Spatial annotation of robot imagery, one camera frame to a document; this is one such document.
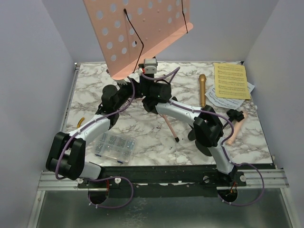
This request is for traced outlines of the yellow sheet music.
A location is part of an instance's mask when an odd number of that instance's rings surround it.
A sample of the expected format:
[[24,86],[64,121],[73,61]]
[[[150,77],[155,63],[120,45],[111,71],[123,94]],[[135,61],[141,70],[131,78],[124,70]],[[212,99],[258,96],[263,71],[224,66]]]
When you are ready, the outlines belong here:
[[246,70],[243,65],[215,63],[214,75],[217,97],[245,100],[250,98]]

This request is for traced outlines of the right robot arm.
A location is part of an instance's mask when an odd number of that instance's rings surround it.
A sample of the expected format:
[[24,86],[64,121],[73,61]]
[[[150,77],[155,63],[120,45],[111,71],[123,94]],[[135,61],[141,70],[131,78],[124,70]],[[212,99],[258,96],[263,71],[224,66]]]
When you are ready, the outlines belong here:
[[223,124],[220,118],[231,121],[207,105],[204,108],[185,105],[171,95],[171,85],[163,78],[154,78],[153,74],[140,75],[140,88],[144,96],[143,107],[149,113],[173,117],[188,124],[194,132],[196,147],[206,156],[212,156],[219,172],[218,180],[224,186],[235,182],[236,165],[228,158],[223,138]]

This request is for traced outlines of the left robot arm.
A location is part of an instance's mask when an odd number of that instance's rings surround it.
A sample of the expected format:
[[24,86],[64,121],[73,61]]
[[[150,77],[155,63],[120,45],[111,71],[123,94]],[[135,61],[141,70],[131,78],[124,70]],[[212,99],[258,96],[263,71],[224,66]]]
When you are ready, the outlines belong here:
[[58,132],[54,136],[46,169],[54,172],[58,180],[82,178],[89,179],[96,188],[104,185],[102,167],[85,161],[86,145],[110,130],[116,124],[119,113],[132,103],[136,81],[130,77],[128,79],[130,82],[118,90],[118,107],[102,104],[88,123],[70,133]]

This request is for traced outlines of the pink music stand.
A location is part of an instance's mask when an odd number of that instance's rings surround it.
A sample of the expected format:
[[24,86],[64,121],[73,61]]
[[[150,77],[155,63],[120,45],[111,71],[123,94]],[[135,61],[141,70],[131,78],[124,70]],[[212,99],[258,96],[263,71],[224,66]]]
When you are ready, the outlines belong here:
[[[84,5],[110,77],[126,82],[133,78],[136,98],[144,99],[140,91],[143,72],[138,64],[156,58],[193,28],[187,13],[189,1],[86,0]],[[118,85],[105,86],[100,105],[118,107],[118,90]]]

